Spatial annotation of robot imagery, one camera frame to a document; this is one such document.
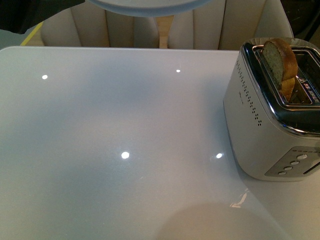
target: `beige chair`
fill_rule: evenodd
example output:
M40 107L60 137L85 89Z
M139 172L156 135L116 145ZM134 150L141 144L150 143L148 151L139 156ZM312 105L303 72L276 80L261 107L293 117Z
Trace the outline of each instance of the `beige chair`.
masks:
M293 37L280 0L212 0L174 16L170 49L239 50L259 37Z
M43 22L46 46L158 48L154 17L125 16L86 1L65 9Z

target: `stainless steel toaster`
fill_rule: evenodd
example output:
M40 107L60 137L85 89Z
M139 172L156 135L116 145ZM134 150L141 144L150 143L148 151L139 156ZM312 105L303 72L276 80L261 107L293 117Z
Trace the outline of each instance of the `stainless steel toaster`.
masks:
M298 63L287 101L262 55L269 39L251 39L240 49L223 98L229 138L248 175L301 181L320 169L320 51L304 40L283 38Z

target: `glossy tabletop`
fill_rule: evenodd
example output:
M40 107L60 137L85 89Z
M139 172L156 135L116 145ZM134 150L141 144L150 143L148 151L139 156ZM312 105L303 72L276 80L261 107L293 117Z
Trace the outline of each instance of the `glossy tabletop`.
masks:
M320 172L266 182L234 159L237 55L1 50L0 239L319 239Z

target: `bread slice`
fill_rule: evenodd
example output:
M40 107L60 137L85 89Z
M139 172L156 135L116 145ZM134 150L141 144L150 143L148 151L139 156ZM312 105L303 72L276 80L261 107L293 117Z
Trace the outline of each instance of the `bread slice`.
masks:
M298 74L298 63L290 45L281 38L265 42L262 55L268 63L276 88L289 102Z

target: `toaster button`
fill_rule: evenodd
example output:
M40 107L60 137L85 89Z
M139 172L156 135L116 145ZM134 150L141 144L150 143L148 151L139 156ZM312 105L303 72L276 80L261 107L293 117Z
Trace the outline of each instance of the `toaster button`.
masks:
M290 162L291 165L297 165L297 164L299 164L299 163L300 163L300 161L297 161L297 160Z
M303 160L303 159L306 159L307 157L308 157L307 154L301 154L301 155L296 156L296 159Z

